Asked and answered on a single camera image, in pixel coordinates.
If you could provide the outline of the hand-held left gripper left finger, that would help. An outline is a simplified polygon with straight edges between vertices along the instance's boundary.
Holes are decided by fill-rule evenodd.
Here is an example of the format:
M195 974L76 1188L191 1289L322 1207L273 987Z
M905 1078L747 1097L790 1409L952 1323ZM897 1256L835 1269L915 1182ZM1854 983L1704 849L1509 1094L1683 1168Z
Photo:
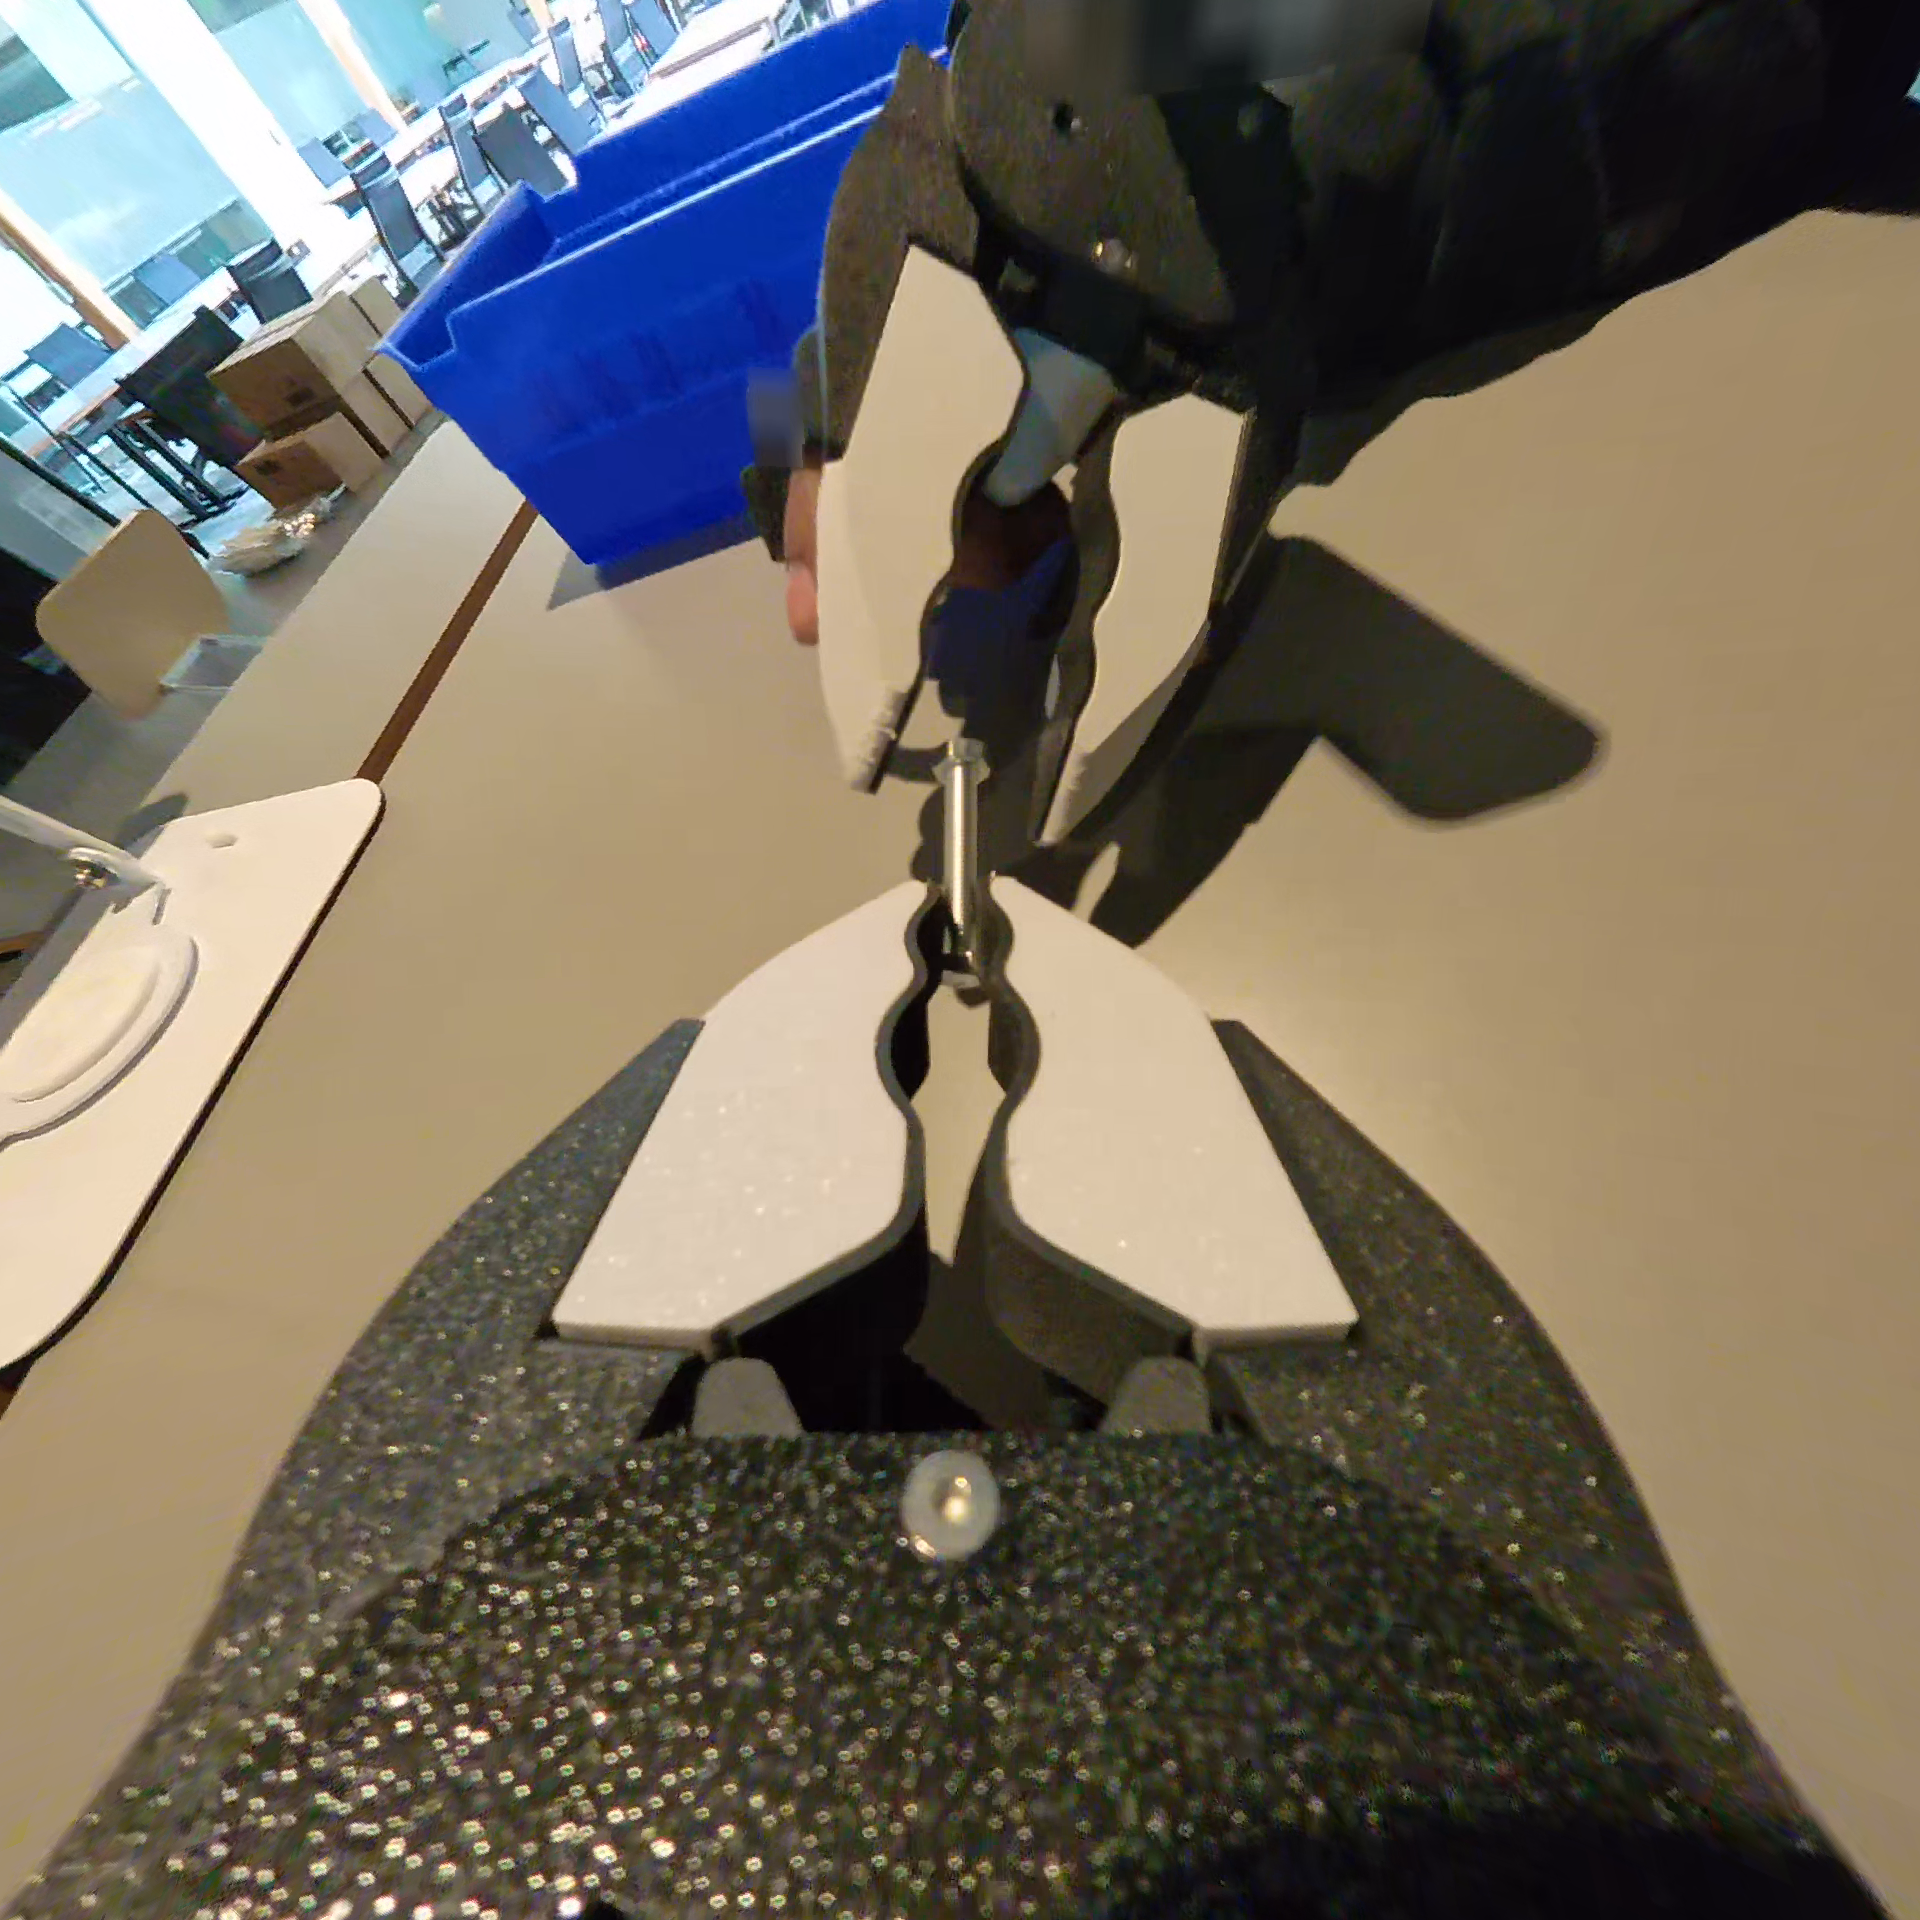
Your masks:
M924 997L902 882L766 961L697 1024L556 1306L571 1347L766 1361L805 1427L890 1412L927 1295Z

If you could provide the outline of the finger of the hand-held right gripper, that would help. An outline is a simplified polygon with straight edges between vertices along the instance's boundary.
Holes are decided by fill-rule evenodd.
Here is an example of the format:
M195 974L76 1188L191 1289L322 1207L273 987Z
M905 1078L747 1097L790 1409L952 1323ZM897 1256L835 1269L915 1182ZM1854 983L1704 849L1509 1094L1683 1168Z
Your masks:
M1107 800L1200 655L1246 425L1224 404L1125 413L1078 464L1075 600L1031 784L1039 847L1065 844Z
M924 682L958 516L1027 391L978 281L907 247L845 452L819 478L819 688L844 782L887 782Z

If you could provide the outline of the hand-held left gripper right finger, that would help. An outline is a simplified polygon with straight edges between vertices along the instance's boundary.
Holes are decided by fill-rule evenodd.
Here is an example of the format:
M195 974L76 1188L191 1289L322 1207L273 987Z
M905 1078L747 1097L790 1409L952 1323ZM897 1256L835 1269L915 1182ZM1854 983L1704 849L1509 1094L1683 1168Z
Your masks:
M1008 1343L1114 1403L1139 1361L1334 1347L1358 1328L1310 1207L1207 1009L1015 880L1004 923L979 1221Z

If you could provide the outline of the silver metal bolt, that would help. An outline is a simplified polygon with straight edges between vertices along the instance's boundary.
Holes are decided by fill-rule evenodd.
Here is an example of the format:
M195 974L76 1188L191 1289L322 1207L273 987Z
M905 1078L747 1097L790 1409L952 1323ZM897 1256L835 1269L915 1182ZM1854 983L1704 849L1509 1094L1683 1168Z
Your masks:
M949 958L974 974L979 955L979 790L991 777L986 752L954 735L933 769L942 786L942 894L949 910Z

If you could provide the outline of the person's right hand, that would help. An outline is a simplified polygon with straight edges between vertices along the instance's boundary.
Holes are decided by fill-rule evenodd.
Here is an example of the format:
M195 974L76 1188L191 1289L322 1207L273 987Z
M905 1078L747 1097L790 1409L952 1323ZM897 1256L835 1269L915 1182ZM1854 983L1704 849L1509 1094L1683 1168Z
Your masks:
M823 461L811 454L787 475L780 523L784 615L805 648L819 645L819 493Z

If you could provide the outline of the blue plastic bin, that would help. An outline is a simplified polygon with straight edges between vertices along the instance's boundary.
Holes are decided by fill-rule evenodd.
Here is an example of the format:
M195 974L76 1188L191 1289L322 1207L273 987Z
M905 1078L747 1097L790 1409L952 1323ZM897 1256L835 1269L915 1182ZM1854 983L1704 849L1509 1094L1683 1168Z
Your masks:
M390 353L588 565L746 512L747 391L813 325L844 100L636 195L515 186Z
M952 3L867 3L818 25L753 64L664 100L608 132L577 157L577 186L636 195L647 183L730 157L760 136L780 136L805 118L844 100L883 97L907 48L949 51Z

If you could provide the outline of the brown cardboard box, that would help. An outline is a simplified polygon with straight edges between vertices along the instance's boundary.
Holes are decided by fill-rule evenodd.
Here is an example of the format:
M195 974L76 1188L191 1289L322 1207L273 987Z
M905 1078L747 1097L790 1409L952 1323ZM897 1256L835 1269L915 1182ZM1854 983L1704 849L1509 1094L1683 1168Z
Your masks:
M301 430L256 443L232 475L274 511L297 511L314 498L366 493L390 454L347 414L330 413Z
M432 399L390 353L398 321L396 295L366 277L269 325L208 382L257 441L286 441L339 414L387 456L434 414Z

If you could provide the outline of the crumpled clear plastic bag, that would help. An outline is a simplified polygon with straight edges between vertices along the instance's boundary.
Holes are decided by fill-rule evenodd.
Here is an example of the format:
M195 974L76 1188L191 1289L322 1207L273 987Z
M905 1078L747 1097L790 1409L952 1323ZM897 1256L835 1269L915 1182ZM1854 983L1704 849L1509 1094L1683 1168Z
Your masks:
M336 516L339 493L311 498L294 511L280 511L245 529L227 537L207 554L208 572L223 572L240 581L266 578L286 565L294 565L311 553L322 529Z

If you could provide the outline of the light wooden chair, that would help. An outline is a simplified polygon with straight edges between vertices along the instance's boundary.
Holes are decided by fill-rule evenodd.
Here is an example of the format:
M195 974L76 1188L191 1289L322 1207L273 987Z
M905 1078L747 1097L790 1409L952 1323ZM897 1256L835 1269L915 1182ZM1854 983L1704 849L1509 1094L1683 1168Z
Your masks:
M229 604L204 554L158 511L138 511L36 611L42 648L118 719L147 719Z

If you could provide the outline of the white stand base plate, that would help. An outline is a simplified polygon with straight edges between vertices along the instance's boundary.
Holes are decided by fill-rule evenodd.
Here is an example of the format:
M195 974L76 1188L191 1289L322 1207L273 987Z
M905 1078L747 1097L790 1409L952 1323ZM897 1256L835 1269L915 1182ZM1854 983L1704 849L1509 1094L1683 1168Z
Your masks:
M4 992L4 1369L107 1285L383 818L375 782L188 812L163 929L45 937Z

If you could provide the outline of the clear acrylic stand bracket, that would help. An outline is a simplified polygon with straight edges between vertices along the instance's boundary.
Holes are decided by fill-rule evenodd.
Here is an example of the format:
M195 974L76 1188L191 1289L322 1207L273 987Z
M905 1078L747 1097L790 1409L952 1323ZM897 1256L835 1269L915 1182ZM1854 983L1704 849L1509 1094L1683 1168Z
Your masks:
M10 796L4 796L4 832L57 855L68 876L61 906L53 906L32 929L41 942L107 921L127 921L132 929L167 923L169 884L133 853Z

